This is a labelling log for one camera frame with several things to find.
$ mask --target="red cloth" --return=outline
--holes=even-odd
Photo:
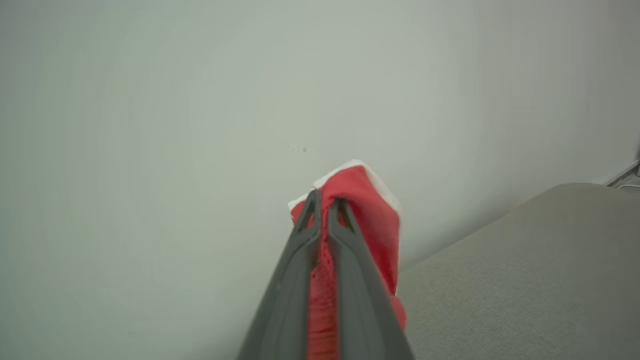
[[[398,232],[400,217],[370,182],[363,166],[349,167],[331,176],[322,191],[322,230],[319,259],[311,273],[309,298],[309,360],[337,359],[336,280],[327,240],[327,214],[336,197],[349,201],[362,235],[378,266],[398,320],[404,329],[406,314],[395,297],[398,273]],[[291,210],[297,221],[304,201]]]

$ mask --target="towel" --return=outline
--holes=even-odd
[[[322,227],[318,264],[311,273],[307,359],[335,360],[338,358],[337,303],[335,267],[327,239],[329,205],[336,197],[348,200],[404,329],[406,313],[395,296],[400,203],[373,170],[359,160],[336,168],[314,182],[313,187],[322,191]],[[306,198],[305,194],[289,203],[294,223]]]

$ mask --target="gray surface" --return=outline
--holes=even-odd
[[[417,359],[640,359],[640,195],[557,186],[400,276]]]

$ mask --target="fabric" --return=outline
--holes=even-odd
[[[328,209],[336,197],[349,201],[404,329],[406,315],[400,300],[394,296],[397,287],[400,218],[374,187],[369,177],[371,174],[367,167],[356,163],[350,167],[341,167],[321,179],[321,242],[318,264],[312,272],[310,282],[308,359],[337,359],[335,267],[327,239]],[[304,199],[302,197],[292,204],[291,215],[294,222],[300,215]]]
[[[555,187],[400,275],[416,359],[640,359],[640,196]]]

